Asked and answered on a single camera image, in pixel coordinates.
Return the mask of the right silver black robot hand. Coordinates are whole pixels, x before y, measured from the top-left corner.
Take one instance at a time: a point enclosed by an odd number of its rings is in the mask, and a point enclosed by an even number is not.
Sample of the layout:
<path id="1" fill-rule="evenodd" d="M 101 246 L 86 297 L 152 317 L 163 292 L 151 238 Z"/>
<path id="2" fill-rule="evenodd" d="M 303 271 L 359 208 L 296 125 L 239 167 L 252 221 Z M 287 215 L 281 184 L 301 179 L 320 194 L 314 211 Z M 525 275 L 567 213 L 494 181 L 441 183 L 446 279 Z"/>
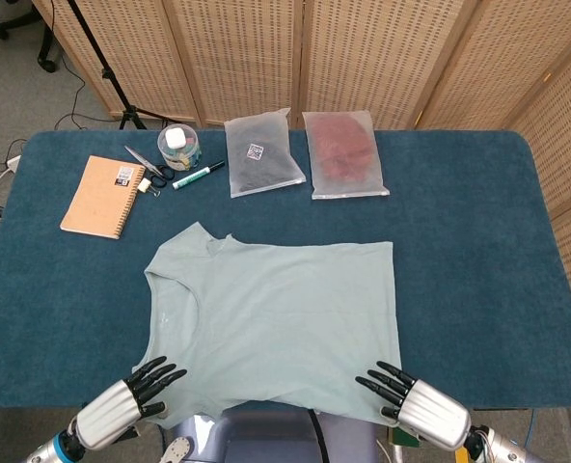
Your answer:
<path id="1" fill-rule="evenodd" d="M 383 399 L 380 416 L 439 449 L 457 450 L 472 425 L 460 402 L 387 362 L 355 381 Z"/>

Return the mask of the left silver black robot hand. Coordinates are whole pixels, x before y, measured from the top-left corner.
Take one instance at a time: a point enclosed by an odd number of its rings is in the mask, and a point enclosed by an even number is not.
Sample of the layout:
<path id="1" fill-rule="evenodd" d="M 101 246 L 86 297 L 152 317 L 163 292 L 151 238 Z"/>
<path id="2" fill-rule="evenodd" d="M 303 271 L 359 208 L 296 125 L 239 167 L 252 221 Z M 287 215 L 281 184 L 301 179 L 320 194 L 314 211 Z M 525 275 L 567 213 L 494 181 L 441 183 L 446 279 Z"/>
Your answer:
<path id="1" fill-rule="evenodd" d="M 164 400 L 155 401 L 187 370 L 160 356 L 136 368 L 84 406 L 68 425 L 68 433 L 87 450 L 101 450 L 117 441 L 142 419 L 163 414 Z"/>

